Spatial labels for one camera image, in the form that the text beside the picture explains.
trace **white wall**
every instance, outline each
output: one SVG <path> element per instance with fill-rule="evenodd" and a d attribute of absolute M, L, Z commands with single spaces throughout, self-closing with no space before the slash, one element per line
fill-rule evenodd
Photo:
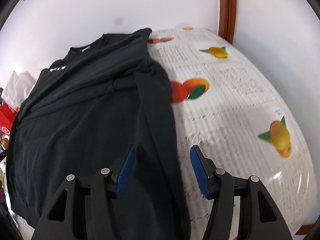
<path fill-rule="evenodd" d="M 25 70 L 35 78 L 108 32 L 182 26 L 218 32 L 219 0 L 20 0 L 0 31 L 0 86 Z"/>
<path fill-rule="evenodd" d="M 320 21 L 316 14 L 306 0 L 238 0 L 233 45 L 286 101 L 308 143 L 320 185 Z M 319 214 L 318 197 L 306 223 Z"/>

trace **black shirt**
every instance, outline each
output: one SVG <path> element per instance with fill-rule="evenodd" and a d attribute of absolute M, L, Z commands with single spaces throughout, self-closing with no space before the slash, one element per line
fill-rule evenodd
<path fill-rule="evenodd" d="M 32 227 L 68 174 L 96 174 L 136 145 L 126 191 L 114 201 L 123 239 L 189 238 L 171 87 L 148 54 L 150 33 L 104 34 L 42 70 L 7 157 L 12 210 Z"/>

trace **plastic bag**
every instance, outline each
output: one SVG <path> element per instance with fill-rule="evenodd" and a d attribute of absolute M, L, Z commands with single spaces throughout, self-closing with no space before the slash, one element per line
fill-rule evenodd
<path fill-rule="evenodd" d="M 36 80 L 29 72 L 17 74 L 13 71 L 9 82 L 2 92 L 4 101 L 14 110 L 19 111 L 22 102 L 28 97 Z"/>

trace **green leaf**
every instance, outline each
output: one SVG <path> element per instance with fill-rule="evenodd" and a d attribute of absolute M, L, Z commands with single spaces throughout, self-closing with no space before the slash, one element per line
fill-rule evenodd
<path fill-rule="evenodd" d="M 199 96 L 201 96 L 205 91 L 205 86 L 198 86 L 197 88 L 195 88 L 191 94 L 188 96 L 187 99 L 196 99 Z"/>
<path fill-rule="evenodd" d="M 282 117 L 282 119 L 281 119 L 281 123 L 283 123 L 284 124 L 284 126 L 286 127 L 286 125 L 285 125 L 285 119 L 284 119 L 284 116 Z"/>
<path fill-rule="evenodd" d="M 259 134 L 258 137 L 266 142 L 271 143 L 271 135 L 270 135 L 270 131 Z"/>

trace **red box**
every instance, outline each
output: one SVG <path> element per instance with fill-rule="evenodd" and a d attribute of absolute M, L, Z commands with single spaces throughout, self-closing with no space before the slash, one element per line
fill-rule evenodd
<path fill-rule="evenodd" d="M 6 135 L 10 135 L 11 126 L 18 112 L 4 103 L 0 108 L 0 131 Z"/>

